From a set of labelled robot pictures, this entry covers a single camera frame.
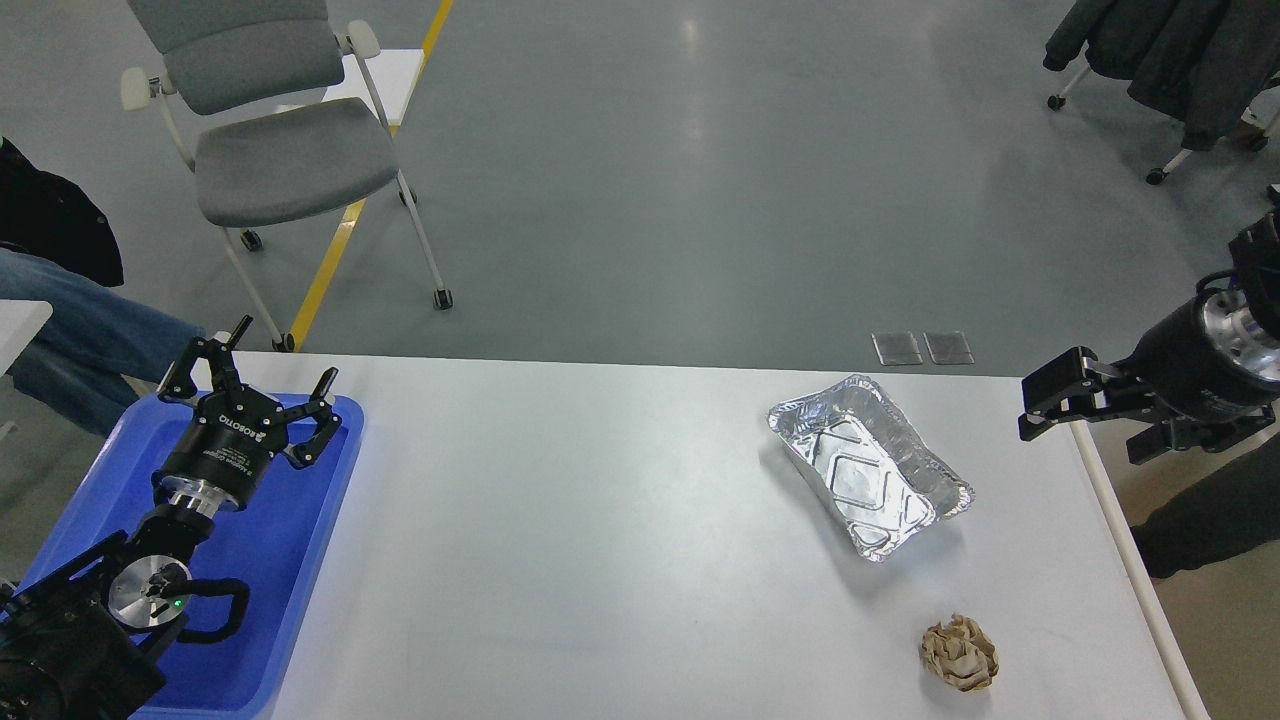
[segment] jeans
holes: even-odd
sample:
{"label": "jeans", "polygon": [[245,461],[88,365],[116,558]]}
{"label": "jeans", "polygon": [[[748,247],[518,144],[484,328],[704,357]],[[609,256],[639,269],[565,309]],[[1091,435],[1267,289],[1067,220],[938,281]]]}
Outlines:
{"label": "jeans", "polygon": [[101,437],[138,396],[120,375],[159,383],[204,331],[125,300],[55,263],[0,250],[0,297],[54,314],[9,368],[14,387]]}
{"label": "jeans", "polygon": [[1280,539],[1280,436],[1178,493],[1132,530],[1152,578]]}

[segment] blue tray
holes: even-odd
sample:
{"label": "blue tray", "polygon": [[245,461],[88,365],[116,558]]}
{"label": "blue tray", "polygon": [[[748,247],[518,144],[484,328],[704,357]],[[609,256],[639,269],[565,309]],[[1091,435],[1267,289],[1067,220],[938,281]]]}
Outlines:
{"label": "blue tray", "polygon": [[[285,405],[301,395],[278,396]],[[273,700],[302,625],[338,509],[360,450],[365,414],[353,400],[338,397],[342,427],[306,470],[278,457],[242,512],[219,512],[211,538],[196,548],[196,578],[241,578],[250,585],[248,612],[238,633],[218,644],[173,644],[160,657],[169,678],[136,719],[251,720]],[[155,505],[151,473],[169,455],[191,421],[183,405],[140,400],[120,419],[88,475],[63,512],[27,582],[50,571],[115,530],[132,533]],[[291,441],[310,436],[315,424],[289,425]],[[225,620],[224,598],[193,598],[187,612],[192,629],[212,629]]]}

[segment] foil container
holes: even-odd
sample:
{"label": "foil container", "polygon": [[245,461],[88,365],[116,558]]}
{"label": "foil container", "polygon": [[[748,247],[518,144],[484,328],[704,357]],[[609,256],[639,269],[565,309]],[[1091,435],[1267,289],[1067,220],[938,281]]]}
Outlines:
{"label": "foil container", "polygon": [[973,502],[973,488],[924,446],[884,389],[865,375],[778,404],[769,411],[769,428],[872,562]]}

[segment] white table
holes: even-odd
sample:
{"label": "white table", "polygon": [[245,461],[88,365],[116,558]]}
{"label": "white table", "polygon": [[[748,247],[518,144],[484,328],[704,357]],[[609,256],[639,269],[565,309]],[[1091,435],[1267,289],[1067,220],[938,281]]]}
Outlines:
{"label": "white table", "polygon": [[[841,374],[238,359],[280,392],[335,365],[366,413],[276,720],[1184,717],[1082,447],[1018,439],[1015,379],[876,377],[977,501],[870,565],[764,423]],[[996,642],[984,693],[922,669],[951,612]]]}
{"label": "white table", "polygon": [[9,369],[54,314],[41,300],[0,300],[0,373]]}

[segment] crumpled paper ball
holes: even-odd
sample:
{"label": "crumpled paper ball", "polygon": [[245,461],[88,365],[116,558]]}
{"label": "crumpled paper ball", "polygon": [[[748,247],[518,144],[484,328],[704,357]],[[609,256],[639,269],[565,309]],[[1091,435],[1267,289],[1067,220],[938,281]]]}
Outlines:
{"label": "crumpled paper ball", "polygon": [[920,641],[920,659],[931,673],[966,693],[991,684],[1000,671],[996,646],[977,623],[964,615],[929,628]]}

